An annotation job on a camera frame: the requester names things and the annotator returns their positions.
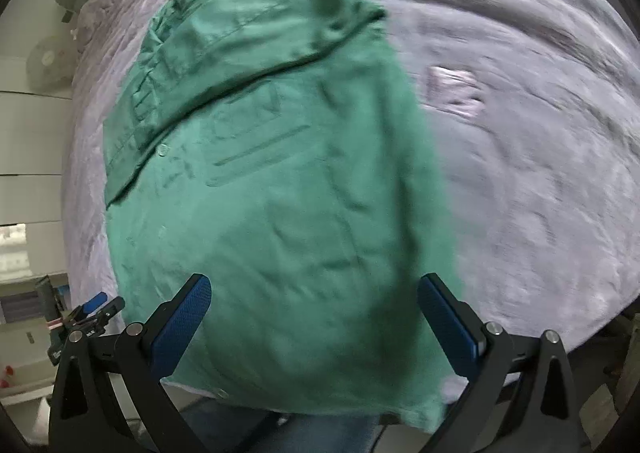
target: blanket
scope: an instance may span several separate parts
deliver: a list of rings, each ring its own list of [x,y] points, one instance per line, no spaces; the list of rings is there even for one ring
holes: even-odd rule
[[[638,42],[605,0],[372,0],[434,131],[465,299],[571,349],[640,291]],[[63,223],[75,303],[117,293],[102,122],[167,0],[79,17]],[[460,383],[444,386],[455,397]]]

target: person's leg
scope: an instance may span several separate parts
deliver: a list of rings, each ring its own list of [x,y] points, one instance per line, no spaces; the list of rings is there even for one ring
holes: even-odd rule
[[[180,414],[211,453],[366,453],[378,424],[378,417],[293,415],[275,427],[266,410],[227,406],[215,399],[199,401]],[[262,438],[238,451],[256,433]],[[157,451],[147,433],[139,441]]]
[[[268,411],[261,409],[220,404],[215,399],[203,399],[180,412],[185,422],[212,453],[234,451],[268,414]],[[148,449],[158,451],[146,432],[140,436],[139,442]]]

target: blue gripper pad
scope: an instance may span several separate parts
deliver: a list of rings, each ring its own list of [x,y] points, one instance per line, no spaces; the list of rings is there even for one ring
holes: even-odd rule
[[[450,298],[450,301],[447,301],[446,295],[440,290],[447,288],[439,278],[437,281],[440,285],[436,285],[429,275],[420,279],[418,305],[454,372],[473,380],[479,371],[478,343],[450,305],[450,302],[457,303],[457,300],[447,290]]]
[[[107,295],[104,292],[99,292],[92,299],[82,305],[82,311],[89,315],[92,312],[98,310],[102,305],[107,303]]]
[[[211,283],[206,276],[198,275],[190,292],[159,332],[150,347],[151,375],[162,379],[174,373],[180,358],[187,350],[191,338],[209,309],[211,303]]]

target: wrinkled fabric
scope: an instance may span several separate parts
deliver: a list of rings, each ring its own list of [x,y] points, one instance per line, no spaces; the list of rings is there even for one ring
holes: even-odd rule
[[[434,133],[465,299],[485,321],[524,335],[552,327],[573,349],[640,292],[637,40],[605,0],[373,1]],[[63,176],[75,303],[118,292],[102,122],[166,2],[92,0],[79,17]],[[472,73],[478,115],[451,111],[434,67]]]
[[[202,399],[180,414],[210,452],[236,451],[268,417],[264,410],[229,406],[211,399]],[[378,420],[377,417],[294,415],[286,424],[267,433],[249,453],[370,452]],[[139,442],[155,451],[148,432]]]
[[[460,283],[427,133],[379,5],[169,0],[104,122],[125,319],[205,274],[174,381],[433,430],[451,369],[417,283]]]

